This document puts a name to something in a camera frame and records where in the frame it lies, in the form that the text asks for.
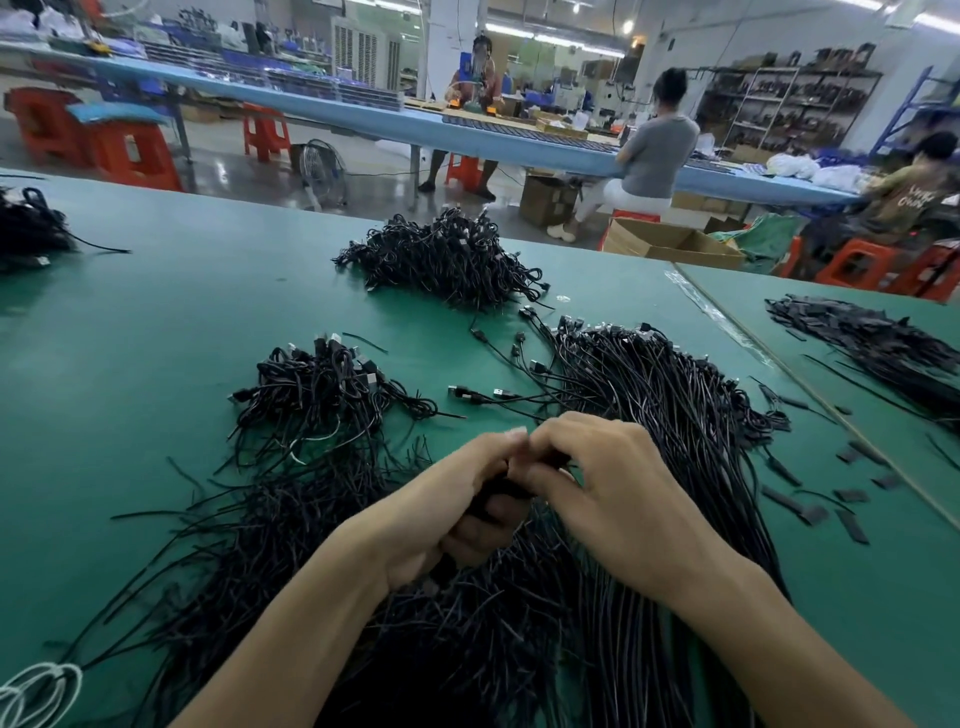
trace black hair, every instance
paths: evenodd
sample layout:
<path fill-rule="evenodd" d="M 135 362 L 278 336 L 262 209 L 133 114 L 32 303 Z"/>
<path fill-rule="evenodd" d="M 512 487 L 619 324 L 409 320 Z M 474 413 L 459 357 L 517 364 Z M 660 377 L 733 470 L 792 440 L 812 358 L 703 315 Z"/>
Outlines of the black hair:
<path fill-rule="evenodd" d="M 489 36 L 484 36 L 482 33 L 473 39 L 473 47 L 476 48 L 478 43 L 482 43 L 487 46 L 487 53 L 493 52 L 493 41 L 490 40 Z"/>
<path fill-rule="evenodd" d="M 915 154 L 923 152 L 931 159 L 949 159 L 957 148 L 957 135 L 953 132 L 935 132 L 917 145 Z"/>
<path fill-rule="evenodd" d="M 677 106 L 686 94 L 686 71 L 667 68 L 654 84 L 654 96 L 670 106 Z"/>

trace red plastic stool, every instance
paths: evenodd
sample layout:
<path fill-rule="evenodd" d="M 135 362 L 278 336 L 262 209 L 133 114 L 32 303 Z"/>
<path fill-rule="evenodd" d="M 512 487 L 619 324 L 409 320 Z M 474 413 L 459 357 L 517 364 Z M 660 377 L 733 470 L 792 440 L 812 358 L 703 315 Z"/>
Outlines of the red plastic stool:
<path fill-rule="evenodd" d="M 922 278 L 924 273 L 928 269 L 937 268 L 947 262 L 953 253 L 955 251 L 951 248 L 931 245 L 887 286 L 886 292 L 902 296 L 916 296 L 926 283 L 926 279 Z M 950 267 L 940 276 L 940 280 L 927 288 L 921 298 L 946 303 L 957 284 L 960 284 L 960 257 L 955 258 L 950 263 Z"/>
<path fill-rule="evenodd" d="M 105 121 L 87 126 L 97 167 L 108 182 L 134 187 L 182 192 L 163 132 L 157 124 L 140 121 Z M 131 159 L 128 138 L 140 159 Z"/>
<path fill-rule="evenodd" d="M 460 180 L 460 185 L 466 192 L 476 192 L 480 186 L 480 160 L 476 157 L 450 155 L 450 163 L 446 166 L 445 184 L 450 180 Z"/>
<path fill-rule="evenodd" d="M 883 277 L 890 272 L 898 250 L 885 245 L 868 243 L 855 237 L 848 240 L 843 249 L 833 257 L 833 260 L 824 270 L 818 273 L 814 280 L 827 285 L 840 285 L 845 288 L 859 288 L 862 291 L 876 291 Z M 857 279 L 847 278 L 844 266 L 856 259 L 858 255 L 871 258 L 870 268 Z"/>
<path fill-rule="evenodd" d="M 626 209 L 615 209 L 613 215 L 610 216 L 610 221 L 607 223 L 607 229 L 603 231 L 603 235 L 600 237 L 600 244 L 597 246 L 598 251 L 603 250 L 604 243 L 607 242 L 607 233 L 610 232 L 610 226 L 613 224 L 613 221 L 617 218 L 624 218 L 626 220 L 643 220 L 648 223 L 658 223 L 660 221 L 659 215 L 651 215 L 646 212 L 631 212 Z"/>
<path fill-rule="evenodd" d="M 262 116 L 243 117 L 243 153 L 245 155 L 250 154 L 251 147 L 256 148 L 256 158 L 259 161 L 270 161 L 270 155 L 278 155 L 284 149 L 287 150 L 287 154 L 290 154 L 290 132 L 282 113 L 257 104 L 244 104 L 243 109 L 275 117 L 274 119 L 265 119 Z"/>
<path fill-rule="evenodd" d="M 66 110 L 81 101 L 72 93 L 52 88 L 12 88 L 4 109 L 16 117 L 20 137 L 37 164 L 47 156 L 62 158 L 76 167 L 92 166 L 83 125 Z"/>
<path fill-rule="evenodd" d="M 783 267 L 780 269 L 780 277 L 782 279 L 790 278 L 793 269 L 797 267 L 797 263 L 800 260 L 800 253 L 803 249 L 804 239 L 799 235 L 794 235 L 793 240 L 790 242 L 790 252 L 787 254 L 786 262 L 783 263 Z"/>

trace coiled white cable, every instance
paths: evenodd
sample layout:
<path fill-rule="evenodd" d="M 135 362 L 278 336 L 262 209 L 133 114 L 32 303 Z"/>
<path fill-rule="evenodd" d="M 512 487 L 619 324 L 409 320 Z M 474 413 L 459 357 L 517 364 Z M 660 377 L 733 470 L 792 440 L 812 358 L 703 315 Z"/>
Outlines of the coiled white cable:
<path fill-rule="evenodd" d="M 44 680 L 51 685 L 37 684 Z M 37 663 L 21 670 L 0 686 L 0 728 L 53 728 L 77 701 L 83 682 L 83 671 L 70 663 Z M 33 709 L 26 713 L 28 705 Z"/>

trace white pants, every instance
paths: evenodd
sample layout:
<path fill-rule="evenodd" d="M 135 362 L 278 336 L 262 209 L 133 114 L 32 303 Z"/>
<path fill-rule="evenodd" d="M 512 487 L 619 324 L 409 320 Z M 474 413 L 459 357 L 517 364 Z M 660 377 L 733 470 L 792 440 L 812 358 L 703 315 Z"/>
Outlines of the white pants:
<path fill-rule="evenodd" d="M 670 198 L 638 197 L 623 191 L 622 180 L 607 180 L 590 186 L 584 186 L 584 197 L 577 200 L 573 217 L 582 223 L 597 211 L 601 205 L 627 212 L 644 212 L 648 215 L 663 215 L 670 209 Z"/>

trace shiny floor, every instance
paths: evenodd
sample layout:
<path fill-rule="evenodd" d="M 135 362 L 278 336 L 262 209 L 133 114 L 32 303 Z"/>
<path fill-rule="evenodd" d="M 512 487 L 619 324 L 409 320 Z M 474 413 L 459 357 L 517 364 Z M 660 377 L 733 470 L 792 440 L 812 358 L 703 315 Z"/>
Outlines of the shiny floor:
<path fill-rule="evenodd" d="M 0 78 L 0 92 L 24 85 L 11 78 Z M 85 101 L 99 100 L 99 94 L 80 91 Z M 192 163 L 177 157 L 180 177 L 188 192 L 213 197 L 242 200 L 263 205 L 313 209 L 313 200 L 304 189 L 302 179 L 291 170 L 284 153 L 281 160 L 262 163 L 247 157 L 243 149 L 243 131 L 239 120 L 222 119 L 209 124 L 186 122 Z M 345 206 L 325 206 L 323 212 L 352 217 L 384 220 L 398 212 L 408 219 L 428 222 L 446 204 L 459 205 L 469 214 L 477 214 L 486 203 L 465 192 L 457 182 L 444 184 L 445 168 L 438 177 L 436 192 L 419 194 L 417 183 L 410 178 L 409 146 L 389 141 L 369 141 L 356 136 L 343 136 L 308 127 L 289 127 L 294 143 L 317 138 L 331 144 L 344 160 L 349 172 L 348 197 Z M 180 145 L 172 130 L 165 132 L 171 149 L 179 154 Z M 420 182 L 426 178 L 429 151 L 421 157 Z M 95 172 L 77 170 L 56 162 L 35 164 L 27 155 L 13 117 L 0 110 L 0 166 L 13 169 L 97 179 Z M 522 168 L 500 165 L 493 174 L 490 190 L 496 202 L 489 204 L 488 214 L 500 227 L 503 237 L 543 243 L 559 243 L 546 231 L 519 215 L 520 196 L 525 173 Z M 702 228 L 709 214 L 688 210 L 670 210 L 665 222 Z M 594 215 L 581 228 L 573 245 L 595 248 L 607 226 L 607 215 Z"/>

